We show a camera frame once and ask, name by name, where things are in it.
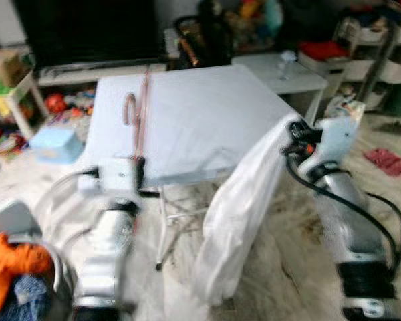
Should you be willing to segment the blue plaid garment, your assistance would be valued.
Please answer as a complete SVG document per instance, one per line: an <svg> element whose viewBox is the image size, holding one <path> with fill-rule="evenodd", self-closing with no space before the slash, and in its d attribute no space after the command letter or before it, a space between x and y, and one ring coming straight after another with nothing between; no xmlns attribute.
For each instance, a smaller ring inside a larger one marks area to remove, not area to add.
<svg viewBox="0 0 401 321"><path fill-rule="evenodd" d="M44 321L50 308L48 290L41 276L17 276L0 308L0 321Z"/></svg>

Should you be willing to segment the white television stand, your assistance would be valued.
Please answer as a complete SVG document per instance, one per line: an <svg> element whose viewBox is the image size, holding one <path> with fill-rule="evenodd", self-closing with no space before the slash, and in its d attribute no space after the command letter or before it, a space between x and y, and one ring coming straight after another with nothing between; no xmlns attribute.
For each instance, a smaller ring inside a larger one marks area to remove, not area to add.
<svg viewBox="0 0 401 321"><path fill-rule="evenodd" d="M60 66L42 67L33 70L33 79L38 86L65 86L97 82L100 78L110 76L133 76L145 72L164 72L167 70L166 62L115 62L106 64L97 62L94 64L69 64Z"/></svg>

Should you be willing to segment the white garment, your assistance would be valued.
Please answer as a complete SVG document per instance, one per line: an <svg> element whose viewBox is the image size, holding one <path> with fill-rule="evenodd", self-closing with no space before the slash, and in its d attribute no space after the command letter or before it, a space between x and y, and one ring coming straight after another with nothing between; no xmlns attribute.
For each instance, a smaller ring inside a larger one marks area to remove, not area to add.
<svg viewBox="0 0 401 321"><path fill-rule="evenodd" d="M284 167L281 150L291 141L288 126L301 117L278 120L237 163L214 193L203 222L203 244L192 264L192 292L219 305L234 296L241 272Z"/></svg>

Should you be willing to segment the pink floor cloth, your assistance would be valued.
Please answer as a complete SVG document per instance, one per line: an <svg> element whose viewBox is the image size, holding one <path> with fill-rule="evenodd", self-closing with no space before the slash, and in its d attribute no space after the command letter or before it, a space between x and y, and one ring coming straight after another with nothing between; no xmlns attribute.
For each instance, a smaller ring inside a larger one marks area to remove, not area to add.
<svg viewBox="0 0 401 321"><path fill-rule="evenodd" d="M376 165L384 174L390 177L401 175L401 158L396 153L384 148L376 148L363 153L365 159Z"/></svg>

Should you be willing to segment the light blue kids chair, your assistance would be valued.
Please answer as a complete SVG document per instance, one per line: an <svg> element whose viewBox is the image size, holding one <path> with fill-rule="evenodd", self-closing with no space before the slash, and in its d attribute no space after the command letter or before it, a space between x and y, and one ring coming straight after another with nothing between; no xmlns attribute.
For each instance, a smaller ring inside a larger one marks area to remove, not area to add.
<svg viewBox="0 0 401 321"><path fill-rule="evenodd" d="M8 236L42 236L41 227L29 206L17 199L0 203L0 233Z"/></svg>

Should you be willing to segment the low white table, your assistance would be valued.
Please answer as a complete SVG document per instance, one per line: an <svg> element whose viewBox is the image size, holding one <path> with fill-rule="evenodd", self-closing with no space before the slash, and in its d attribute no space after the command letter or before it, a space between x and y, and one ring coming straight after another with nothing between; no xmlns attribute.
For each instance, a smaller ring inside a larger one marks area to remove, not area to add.
<svg viewBox="0 0 401 321"><path fill-rule="evenodd" d="M319 115L325 78L299 64L286 62L280 53L235 56L232 64L243 65L275 94L282 97L309 124Z"/></svg>

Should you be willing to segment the colourful printed plastic bag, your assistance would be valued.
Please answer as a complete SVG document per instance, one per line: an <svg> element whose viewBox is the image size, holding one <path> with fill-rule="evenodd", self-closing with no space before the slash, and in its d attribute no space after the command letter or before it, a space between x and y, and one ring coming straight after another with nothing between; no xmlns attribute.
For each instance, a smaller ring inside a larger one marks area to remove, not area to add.
<svg viewBox="0 0 401 321"><path fill-rule="evenodd" d="M325 117L350 118L354 123L354 130L357 130L365 110L366 105L361 101L357 101L354 98L345 98L344 96L335 96L327 105Z"/></svg>

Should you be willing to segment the orange printed shirt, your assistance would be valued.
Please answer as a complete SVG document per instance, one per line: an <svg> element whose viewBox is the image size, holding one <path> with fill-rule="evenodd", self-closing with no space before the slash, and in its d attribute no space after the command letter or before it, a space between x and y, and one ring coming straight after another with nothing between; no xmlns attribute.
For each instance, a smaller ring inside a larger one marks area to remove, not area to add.
<svg viewBox="0 0 401 321"><path fill-rule="evenodd" d="M53 271L53 260L40 245L8 244L8 236L0 233L0 310L4 306L11 282L23 274L42 276Z"/></svg>

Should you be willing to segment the orange ball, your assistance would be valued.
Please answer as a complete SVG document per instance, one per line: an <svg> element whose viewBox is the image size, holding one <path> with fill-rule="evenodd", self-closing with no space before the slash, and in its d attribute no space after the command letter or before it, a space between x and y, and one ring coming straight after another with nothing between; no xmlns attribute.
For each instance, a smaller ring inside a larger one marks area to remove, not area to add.
<svg viewBox="0 0 401 321"><path fill-rule="evenodd" d="M52 114L59 114L68 109L68 104L64 100L63 94L49 94L45 98L45 106Z"/></svg>

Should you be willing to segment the clear plastic bottle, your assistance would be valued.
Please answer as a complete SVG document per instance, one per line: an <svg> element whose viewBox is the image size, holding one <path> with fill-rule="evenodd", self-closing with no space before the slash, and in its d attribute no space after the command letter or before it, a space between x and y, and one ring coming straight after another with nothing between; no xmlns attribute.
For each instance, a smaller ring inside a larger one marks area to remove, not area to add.
<svg viewBox="0 0 401 321"><path fill-rule="evenodd" d="M283 51L280 53L279 58L279 77L281 80L288 80L297 62L297 54L294 51Z"/></svg>

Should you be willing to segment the metal basin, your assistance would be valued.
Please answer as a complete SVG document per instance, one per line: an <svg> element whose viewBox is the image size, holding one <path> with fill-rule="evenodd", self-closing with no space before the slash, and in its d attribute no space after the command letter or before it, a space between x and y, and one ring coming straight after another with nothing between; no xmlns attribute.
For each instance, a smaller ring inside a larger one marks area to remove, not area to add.
<svg viewBox="0 0 401 321"><path fill-rule="evenodd" d="M48 251L51 255L51 260L53 260L53 271L41 276L47 282L50 302L50 308L44 321L66 321L71 310L72 276L69 273L67 263L57 248L54 245L48 244L41 236L10 235L8 236L8 244L39 245Z"/></svg>

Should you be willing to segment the pink plastic hanger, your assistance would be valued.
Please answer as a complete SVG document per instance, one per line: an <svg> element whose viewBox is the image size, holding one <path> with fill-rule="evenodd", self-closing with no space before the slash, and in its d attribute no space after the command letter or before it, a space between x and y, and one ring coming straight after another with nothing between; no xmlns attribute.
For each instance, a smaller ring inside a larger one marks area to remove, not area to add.
<svg viewBox="0 0 401 321"><path fill-rule="evenodd" d="M123 122L133 128L132 159L140 162L144 159L146 135L146 117L148 117L151 72L146 70L140 86L140 98L134 92L128 92L124 99Z"/></svg>

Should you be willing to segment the colourful soft toy pile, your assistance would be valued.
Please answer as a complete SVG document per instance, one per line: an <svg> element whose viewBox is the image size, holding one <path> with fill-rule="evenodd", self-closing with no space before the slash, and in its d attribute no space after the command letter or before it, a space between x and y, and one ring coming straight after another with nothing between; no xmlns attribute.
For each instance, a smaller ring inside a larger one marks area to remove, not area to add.
<svg viewBox="0 0 401 321"><path fill-rule="evenodd" d="M225 10L224 18L239 54L271 51L284 22L280 0L241 0L236 9Z"/></svg>

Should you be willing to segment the flat screen television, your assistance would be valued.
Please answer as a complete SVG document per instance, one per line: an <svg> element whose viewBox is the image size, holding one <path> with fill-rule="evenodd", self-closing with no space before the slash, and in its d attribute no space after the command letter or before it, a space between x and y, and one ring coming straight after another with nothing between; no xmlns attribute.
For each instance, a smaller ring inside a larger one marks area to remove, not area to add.
<svg viewBox="0 0 401 321"><path fill-rule="evenodd" d="M12 0L39 66L154 58L154 0Z"/></svg>

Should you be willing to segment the grey rack white baskets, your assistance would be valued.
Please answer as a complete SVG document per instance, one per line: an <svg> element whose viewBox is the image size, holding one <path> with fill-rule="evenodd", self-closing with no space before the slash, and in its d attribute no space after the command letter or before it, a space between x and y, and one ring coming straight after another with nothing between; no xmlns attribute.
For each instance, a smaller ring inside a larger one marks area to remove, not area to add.
<svg viewBox="0 0 401 321"><path fill-rule="evenodd" d="M298 60L326 80L321 103L354 98L379 110L401 84L401 3L347 13L331 40L299 45Z"/></svg>

